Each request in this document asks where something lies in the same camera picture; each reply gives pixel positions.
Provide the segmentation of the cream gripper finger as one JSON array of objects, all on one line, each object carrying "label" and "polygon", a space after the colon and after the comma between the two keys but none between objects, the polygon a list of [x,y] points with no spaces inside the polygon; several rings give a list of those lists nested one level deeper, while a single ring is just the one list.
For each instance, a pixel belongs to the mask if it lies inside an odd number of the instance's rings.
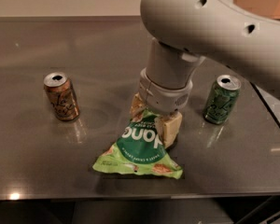
[{"label": "cream gripper finger", "polygon": [[144,110],[147,108],[146,104],[143,102],[140,94],[137,93],[132,100],[130,115],[132,118],[140,116]]},{"label": "cream gripper finger", "polygon": [[155,127],[165,148],[170,147],[174,143],[179,133],[182,118],[180,112],[174,112],[165,116],[160,115],[155,118]]}]

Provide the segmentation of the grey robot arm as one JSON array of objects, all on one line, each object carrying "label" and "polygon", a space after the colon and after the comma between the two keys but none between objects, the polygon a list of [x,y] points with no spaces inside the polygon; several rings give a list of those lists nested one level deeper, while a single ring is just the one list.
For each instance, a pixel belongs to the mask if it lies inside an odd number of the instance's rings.
[{"label": "grey robot arm", "polygon": [[157,114],[157,130],[170,146],[188,102],[192,74],[204,59],[228,66],[280,100],[280,21],[236,6],[232,0],[141,0],[152,35],[139,97]]}]

